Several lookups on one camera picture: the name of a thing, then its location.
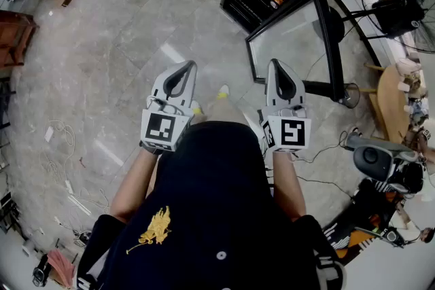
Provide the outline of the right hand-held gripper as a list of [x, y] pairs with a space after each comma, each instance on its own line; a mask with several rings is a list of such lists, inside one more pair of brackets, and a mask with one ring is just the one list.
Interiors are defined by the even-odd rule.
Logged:
[[[281, 99], [288, 107], [281, 105]], [[272, 59], [266, 79], [266, 106], [260, 110], [260, 125], [266, 149], [296, 152], [307, 149], [311, 119], [305, 103], [305, 86], [296, 72], [284, 62]]]

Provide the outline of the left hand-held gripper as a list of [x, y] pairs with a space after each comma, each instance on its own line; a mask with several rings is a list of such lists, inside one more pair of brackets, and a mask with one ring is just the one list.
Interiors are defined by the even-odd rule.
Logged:
[[[194, 94], [197, 65], [177, 63], [155, 80], [147, 108], [142, 111], [140, 146], [148, 151], [176, 151], [194, 117], [189, 107]], [[162, 99], [175, 99], [174, 102]]]

